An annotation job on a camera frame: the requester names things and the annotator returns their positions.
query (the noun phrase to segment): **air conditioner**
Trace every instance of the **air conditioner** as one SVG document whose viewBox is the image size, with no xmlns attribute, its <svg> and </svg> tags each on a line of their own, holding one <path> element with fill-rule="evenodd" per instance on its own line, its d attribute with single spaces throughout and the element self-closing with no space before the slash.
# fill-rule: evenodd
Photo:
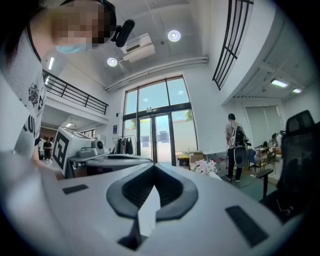
<svg viewBox="0 0 320 256">
<path fill-rule="evenodd" d="M 147 33 L 128 41 L 121 50 L 125 54 L 123 60 L 130 63 L 156 53 L 155 46 Z"/>
</svg>

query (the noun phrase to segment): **railing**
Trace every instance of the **railing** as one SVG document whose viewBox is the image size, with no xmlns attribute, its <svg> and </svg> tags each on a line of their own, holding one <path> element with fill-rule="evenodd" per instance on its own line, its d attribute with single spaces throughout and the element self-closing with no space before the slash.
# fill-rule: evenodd
<svg viewBox="0 0 320 256">
<path fill-rule="evenodd" d="M 228 16 L 226 21 L 223 46 L 218 61 L 218 65 L 216 66 L 212 78 L 212 80 L 218 86 L 219 91 L 224 85 L 225 79 L 229 73 L 230 67 L 232 66 L 234 60 L 238 59 L 238 50 L 246 27 L 249 7 L 250 5 L 252 7 L 253 4 L 253 0 L 229 0 Z"/>
<path fill-rule="evenodd" d="M 106 114 L 108 104 L 89 95 L 83 90 L 61 80 L 55 75 L 42 70 L 46 91 L 63 99 L 76 103 L 100 114 Z"/>
</svg>

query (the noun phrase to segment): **backpack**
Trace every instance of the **backpack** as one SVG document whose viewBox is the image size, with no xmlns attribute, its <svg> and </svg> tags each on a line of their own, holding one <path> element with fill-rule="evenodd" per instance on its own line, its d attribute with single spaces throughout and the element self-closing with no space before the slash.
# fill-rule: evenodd
<svg viewBox="0 0 320 256">
<path fill-rule="evenodd" d="M 240 126 L 236 126 L 234 129 L 232 129 L 230 148 L 232 149 L 238 146 L 245 146 L 244 138 L 244 131 Z"/>
</svg>

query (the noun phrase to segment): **fluorescent light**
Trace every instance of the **fluorescent light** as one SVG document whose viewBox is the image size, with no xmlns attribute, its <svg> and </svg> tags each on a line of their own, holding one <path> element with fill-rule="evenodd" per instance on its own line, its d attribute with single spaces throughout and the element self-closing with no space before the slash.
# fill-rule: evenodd
<svg viewBox="0 0 320 256">
<path fill-rule="evenodd" d="M 115 58 L 110 57 L 107 59 L 106 63 L 111 67 L 115 67 L 118 64 L 118 61 Z"/>
<path fill-rule="evenodd" d="M 49 69 L 52 69 L 52 64 L 54 63 L 55 58 L 51 57 L 50 63 L 49 63 Z"/>
<path fill-rule="evenodd" d="M 171 42 L 177 42 L 179 41 L 179 39 L 181 38 L 181 34 L 179 31 L 177 30 L 171 30 L 168 34 L 168 39 L 171 41 Z"/>
<path fill-rule="evenodd" d="M 298 89 L 298 88 L 296 88 L 296 89 L 293 90 L 293 92 L 296 93 L 296 94 L 301 93 L 301 91 L 302 91 L 302 90 L 301 90 L 301 89 Z"/>
<path fill-rule="evenodd" d="M 277 80 L 277 79 L 273 79 L 273 80 L 271 81 L 271 84 L 273 84 L 273 85 L 275 85 L 275 86 L 280 86 L 280 87 L 282 87 L 282 88 L 286 88 L 286 87 L 288 86 L 287 83 L 281 82 L 281 81 L 279 81 L 279 80 Z"/>
</svg>

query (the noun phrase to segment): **clothing rack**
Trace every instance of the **clothing rack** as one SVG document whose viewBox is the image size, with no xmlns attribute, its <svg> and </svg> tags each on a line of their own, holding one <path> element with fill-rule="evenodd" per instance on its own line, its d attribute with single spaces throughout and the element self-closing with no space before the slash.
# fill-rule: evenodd
<svg viewBox="0 0 320 256">
<path fill-rule="evenodd" d="M 118 137 L 118 140 L 119 140 L 119 138 L 130 138 L 130 139 L 132 140 L 131 136 L 134 137 L 134 149 L 135 149 L 135 154 L 133 154 L 133 155 L 137 155 L 137 143 L 136 143 L 137 140 L 136 140 L 136 136 L 135 136 L 135 135 L 119 136 L 119 137 Z"/>
</svg>

